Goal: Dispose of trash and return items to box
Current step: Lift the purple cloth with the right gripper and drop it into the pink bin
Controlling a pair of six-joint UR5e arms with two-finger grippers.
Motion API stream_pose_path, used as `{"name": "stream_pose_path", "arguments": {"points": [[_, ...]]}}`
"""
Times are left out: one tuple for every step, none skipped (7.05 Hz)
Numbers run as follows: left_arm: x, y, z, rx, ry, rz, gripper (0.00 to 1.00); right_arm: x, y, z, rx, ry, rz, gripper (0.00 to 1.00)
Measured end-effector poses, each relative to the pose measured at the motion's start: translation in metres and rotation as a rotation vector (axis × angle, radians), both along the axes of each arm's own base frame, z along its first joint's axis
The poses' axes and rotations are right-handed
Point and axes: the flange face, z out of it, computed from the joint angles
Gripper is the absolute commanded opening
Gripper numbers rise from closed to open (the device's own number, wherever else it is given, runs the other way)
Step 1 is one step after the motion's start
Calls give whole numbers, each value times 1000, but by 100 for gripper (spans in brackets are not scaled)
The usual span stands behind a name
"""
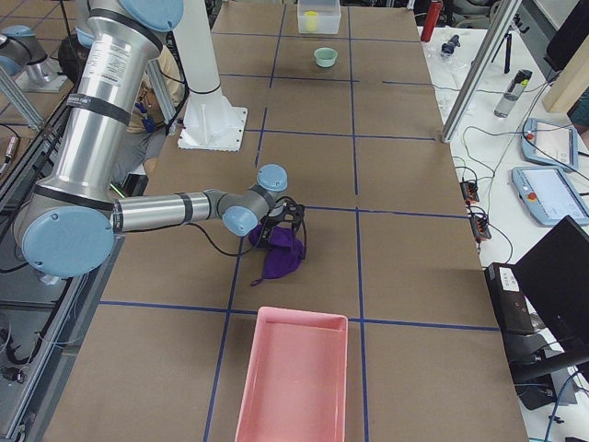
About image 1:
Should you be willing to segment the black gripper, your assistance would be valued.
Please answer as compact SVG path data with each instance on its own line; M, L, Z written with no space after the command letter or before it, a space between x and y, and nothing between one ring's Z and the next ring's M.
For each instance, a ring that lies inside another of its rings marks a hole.
M294 248L299 231L303 232L305 247L305 207L288 196L282 197L275 210L262 219L262 246Z

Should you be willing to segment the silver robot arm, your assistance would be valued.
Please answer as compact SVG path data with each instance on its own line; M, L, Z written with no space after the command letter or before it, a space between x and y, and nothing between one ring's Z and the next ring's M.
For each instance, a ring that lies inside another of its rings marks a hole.
M18 213L15 239L29 265L69 278L99 267L126 232L219 219L244 237L256 227L295 219L279 165L262 167L241 194L218 190L110 198L110 171L150 61L172 32L189 92L182 148L235 150L247 112L230 104L218 75L201 1L94 1L88 26L94 41L64 128L56 164Z

